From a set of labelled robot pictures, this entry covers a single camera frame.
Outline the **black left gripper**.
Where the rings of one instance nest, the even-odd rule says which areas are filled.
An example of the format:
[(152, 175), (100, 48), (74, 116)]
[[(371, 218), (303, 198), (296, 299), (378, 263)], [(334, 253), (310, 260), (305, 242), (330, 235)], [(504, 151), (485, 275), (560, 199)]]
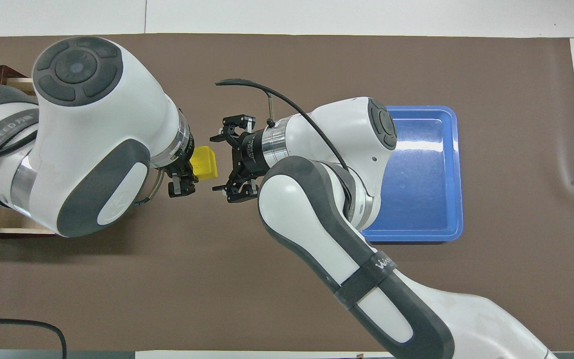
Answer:
[(190, 159), (194, 153), (194, 138), (191, 132), (185, 131), (182, 139), (182, 169), (167, 169), (171, 182), (167, 185), (168, 197), (185, 197), (195, 193), (198, 177), (194, 174)]

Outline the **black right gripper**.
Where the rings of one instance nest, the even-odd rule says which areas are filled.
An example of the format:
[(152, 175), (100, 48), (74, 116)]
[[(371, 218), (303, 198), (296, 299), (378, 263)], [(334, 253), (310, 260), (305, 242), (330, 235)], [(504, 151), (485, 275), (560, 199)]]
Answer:
[(268, 171), (262, 140), (265, 130), (253, 132), (257, 118), (237, 115), (223, 118), (223, 127), (219, 134), (210, 137), (211, 142), (227, 141), (233, 146), (233, 170), (224, 185), (212, 187), (212, 191), (221, 191), (228, 203), (240, 203), (258, 197), (260, 190), (256, 179)]

